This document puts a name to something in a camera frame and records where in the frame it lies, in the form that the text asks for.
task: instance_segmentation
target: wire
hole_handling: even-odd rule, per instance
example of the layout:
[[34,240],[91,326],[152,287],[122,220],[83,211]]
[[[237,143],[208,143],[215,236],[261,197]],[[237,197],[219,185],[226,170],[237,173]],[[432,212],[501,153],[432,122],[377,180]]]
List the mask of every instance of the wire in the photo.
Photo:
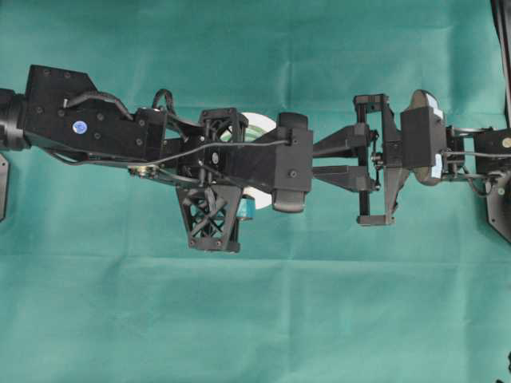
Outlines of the wire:
[[[466,166],[462,167],[463,169],[463,172],[465,172],[466,175],[469,175],[470,172],[469,172],[469,169],[467,169]],[[467,183],[469,184],[470,188],[472,189],[472,191],[478,196],[478,197],[481,197],[481,198],[486,198],[488,195],[491,194],[492,190],[493,190],[493,185],[491,184],[491,187],[489,189],[488,192],[486,191],[482,191],[482,190],[479,190],[476,185],[473,183],[473,178],[471,177],[467,177],[466,178],[466,181]]]
[[167,172],[166,170],[164,170],[162,168],[158,168],[158,172],[165,174],[168,178],[171,178],[172,180],[174,180],[176,182],[188,182],[190,184],[198,184],[200,182],[197,178],[178,176],[177,174]]
[[491,154],[481,152],[443,152],[444,156],[474,156],[474,157],[485,157],[485,158],[511,158],[509,153]]
[[174,96],[168,89],[160,89],[158,92],[156,92],[153,98],[153,109],[158,107],[158,103],[162,97],[165,97],[165,106],[167,107],[167,111],[175,115],[176,111],[174,110]]
[[100,100],[105,102],[113,102],[119,111],[123,114],[124,117],[126,117],[128,120],[133,121],[133,116],[129,114],[128,108],[122,103],[121,100],[119,100],[117,97],[115,97],[113,94],[107,93],[107,92],[98,92],[97,90],[92,90],[89,92],[84,92],[79,96],[76,96],[75,98],[72,98],[71,100],[67,101],[65,103],[64,108],[72,108],[73,106],[82,104],[86,102],[87,100]]
[[149,162],[126,162],[126,161],[115,161],[115,160],[80,160],[80,161],[70,161],[62,157],[60,154],[55,151],[49,149],[42,149],[46,153],[50,154],[53,158],[60,160],[64,164],[72,165],[72,166],[80,166],[86,164],[96,164],[96,165],[123,165],[123,166],[149,166],[149,165],[158,165],[163,164],[164,162],[175,160],[177,158],[181,158],[184,156],[189,156],[190,154],[200,152],[206,148],[217,148],[217,147],[241,147],[241,146],[250,146],[250,147],[265,147],[265,146],[276,146],[281,144],[288,144],[288,140],[277,140],[272,142],[210,142],[209,144],[201,145],[197,148],[188,150],[186,152],[177,153],[173,156],[168,156],[164,158],[160,158],[159,160],[149,161]]

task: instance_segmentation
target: green backdrop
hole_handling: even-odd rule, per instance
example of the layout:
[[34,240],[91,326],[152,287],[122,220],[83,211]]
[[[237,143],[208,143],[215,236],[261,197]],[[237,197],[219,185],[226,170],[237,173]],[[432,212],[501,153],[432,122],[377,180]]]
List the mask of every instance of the green backdrop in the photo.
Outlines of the green backdrop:
[[[0,86],[30,64],[89,73],[131,110],[309,116],[352,97],[403,110],[431,91],[448,123],[505,127],[482,0],[0,0]],[[379,125],[375,116],[371,126]],[[411,177],[393,227],[319,181],[301,215],[258,211],[239,254],[187,248],[175,192],[117,169],[8,152],[0,224],[0,381],[491,382],[511,350],[511,246],[465,184]],[[382,192],[373,207],[382,210]]]

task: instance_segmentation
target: screw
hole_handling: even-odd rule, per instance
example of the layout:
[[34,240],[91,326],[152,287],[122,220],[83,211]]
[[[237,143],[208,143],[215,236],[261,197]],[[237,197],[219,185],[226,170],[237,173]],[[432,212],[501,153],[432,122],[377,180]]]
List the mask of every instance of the screw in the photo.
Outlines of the screw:
[[511,148],[511,137],[506,137],[504,140],[502,140],[502,146],[506,149]]

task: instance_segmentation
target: black cylinder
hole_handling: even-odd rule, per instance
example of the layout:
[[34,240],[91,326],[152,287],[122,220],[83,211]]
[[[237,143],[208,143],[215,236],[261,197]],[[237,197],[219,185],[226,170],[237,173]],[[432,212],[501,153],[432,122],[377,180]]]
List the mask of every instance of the black cylinder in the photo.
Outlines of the black cylinder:
[[23,150],[30,147],[19,128],[24,97],[10,89],[0,89],[0,150]]

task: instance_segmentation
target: blue sticker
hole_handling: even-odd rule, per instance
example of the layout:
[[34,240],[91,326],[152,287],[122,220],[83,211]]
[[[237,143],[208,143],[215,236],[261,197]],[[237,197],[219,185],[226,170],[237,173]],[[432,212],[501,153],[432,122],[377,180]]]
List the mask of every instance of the blue sticker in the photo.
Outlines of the blue sticker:
[[76,134],[83,134],[87,132],[87,124],[84,121],[76,121],[73,124],[73,130]]

